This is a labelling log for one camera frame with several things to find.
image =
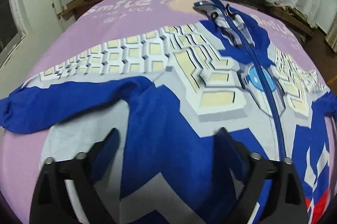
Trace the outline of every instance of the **metal bolt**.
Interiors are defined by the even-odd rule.
[[[253,158],[253,159],[257,159],[257,160],[261,159],[261,155],[259,153],[255,153],[255,152],[250,153],[250,157]]]
[[[76,159],[85,159],[87,157],[87,154],[84,152],[80,152],[76,155]]]
[[[284,158],[283,162],[286,163],[286,164],[293,164],[293,161],[292,161],[291,158]]]
[[[55,161],[54,158],[50,157],[50,158],[46,158],[46,160],[44,161],[45,164],[51,164]]]
[[[219,14],[218,14],[217,12],[213,12],[213,13],[212,13],[212,18],[213,18],[213,19],[217,18],[218,16],[219,16]]]

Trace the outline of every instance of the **table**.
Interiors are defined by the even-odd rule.
[[[107,40],[145,33],[162,26],[183,25],[206,17],[193,10],[198,0],[104,0],[93,6],[43,54],[29,77]],[[232,3],[254,17],[267,30],[270,40],[289,53],[305,70],[316,69],[296,38],[283,23],[261,12]],[[333,122],[326,118],[330,142],[330,176],[335,174]],[[30,203],[39,174],[41,150],[48,130],[30,135],[4,134],[0,150],[0,190],[23,224],[29,223]],[[336,193],[335,183],[331,184]]]

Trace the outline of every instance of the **wooden plank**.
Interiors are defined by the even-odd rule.
[[[331,79],[330,81],[328,81],[328,83],[326,84],[327,86],[332,86],[335,82],[337,81],[337,76],[335,76],[333,79]]]
[[[70,3],[67,4],[67,9],[65,11],[62,11],[61,13],[59,13],[58,15],[66,15],[67,13],[69,13],[70,11],[77,9],[77,8],[83,8],[85,6],[92,6],[93,4],[97,4],[99,2],[101,2],[103,0],[74,0],[71,1]]]
[[[281,19],[283,19],[283,20],[291,23],[292,25],[296,26],[300,30],[303,30],[310,37],[313,37],[315,35],[315,31],[313,29],[311,29],[310,27],[308,27],[305,24],[301,23],[300,21],[298,21],[296,18],[294,18],[293,16],[289,15],[288,13],[286,13],[284,11],[281,11],[281,10],[279,10],[277,8],[272,8],[271,9],[271,13],[273,15],[277,16],[278,18],[281,18]]]

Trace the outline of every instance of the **blue sleeve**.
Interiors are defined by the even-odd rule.
[[[323,97],[318,99],[320,108],[322,109],[324,116],[333,117],[335,122],[337,122],[337,98],[332,93],[326,93]]]
[[[65,82],[49,88],[19,87],[0,100],[0,126],[13,133],[34,133],[119,99],[130,104],[151,85],[146,77],[132,77],[105,83]]]

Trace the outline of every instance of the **blue zipper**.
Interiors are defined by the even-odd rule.
[[[232,30],[234,30],[236,32],[236,34],[240,37],[240,40],[242,42],[242,44],[244,45],[245,49],[248,52],[248,55],[251,57],[253,64],[256,68],[257,71],[257,75],[261,81],[263,90],[266,94],[267,97],[267,101],[269,103],[270,109],[272,111],[272,117],[274,120],[274,124],[275,124],[275,129],[276,129],[276,135],[277,135],[277,141],[278,141],[278,150],[279,150],[279,157],[280,157],[280,161],[283,160],[286,157],[285,154],[285,144],[284,144],[284,136],[283,136],[283,131],[282,131],[282,126],[281,126],[281,121],[280,121],[280,117],[278,115],[278,111],[277,111],[277,107],[276,107],[276,103],[273,97],[273,93],[272,90],[270,89],[270,86],[267,82],[267,79],[261,69],[261,65],[255,55],[255,52],[252,50],[252,48],[250,47],[248,41],[246,40],[245,36],[241,33],[241,31],[236,27],[236,25],[232,22],[232,20],[225,14],[225,7],[223,6],[223,4],[221,3],[221,1],[219,0],[211,0],[212,2],[215,3],[215,7],[217,7],[218,9],[221,10],[226,22],[228,23],[228,25],[230,26],[230,28]]]

